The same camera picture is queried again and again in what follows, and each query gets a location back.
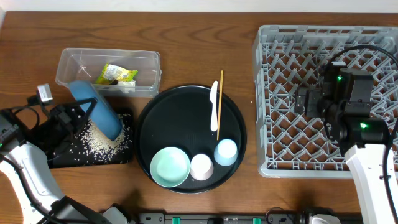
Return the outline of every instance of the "white plastic knife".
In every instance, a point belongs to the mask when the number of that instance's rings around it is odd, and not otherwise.
[[[212,131],[217,131],[217,86],[218,81],[214,81],[213,86],[210,90],[210,101],[213,103],[213,109],[211,111],[211,123],[210,129]]]

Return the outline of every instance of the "wood grain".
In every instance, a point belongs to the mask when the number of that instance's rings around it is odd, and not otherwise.
[[[72,100],[55,83],[66,47],[158,51],[161,90],[188,83],[211,85],[228,73],[223,91],[241,110],[248,132],[244,160],[232,178],[198,195],[170,192],[155,185],[137,161],[123,165],[53,169],[64,193],[93,210],[120,203],[129,212],[265,213],[273,206],[298,210],[330,207],[359,212],[352,180],[266,179],[256,161],[256,97],[251,47],[264,24],[398,26],[396,14],[210,14],[149,12],[8,12],[0,33],[0,108],[25,104],[36,86],[49,83],[56,103]],[[150,100],[108,98],[136,115]],[[22,114],[27,122],[33,117]],[[22,213],[6,176],[0,174],[1,223],[21,223]]]

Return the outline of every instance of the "mint green bowl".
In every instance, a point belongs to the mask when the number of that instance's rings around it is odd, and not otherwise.
[[[187,179],[191,169],[185,152],[176,147],[166,147],[155,154],[150,162],[150,174],[162,187],[176,187]]]

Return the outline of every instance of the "gray dish rack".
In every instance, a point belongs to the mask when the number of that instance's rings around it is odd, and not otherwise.
[[[258,171],[264,177],[352,179],[337,142],[326,138],[323,121],[295,114],[294,92],[319,85],[318,69],[347,47],[368,44],[397,56],[398,28],[261,26],[253,44]],[[352,50],[338,61],[372,73],[371,116],[390,129],[398,116],[398,68],[384,54]],[[394,165],[398,168],[398,139]]]

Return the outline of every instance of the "wooden chopstick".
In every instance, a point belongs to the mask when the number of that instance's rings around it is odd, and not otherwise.
[[[224,70],[221,71],[221,78],[220,78],[220,93],[218,97],[218,128],[217,128],[217,141],[218,136],[220,135],[220,119],[221,119],[221,100],[223,99],[223,76]]]

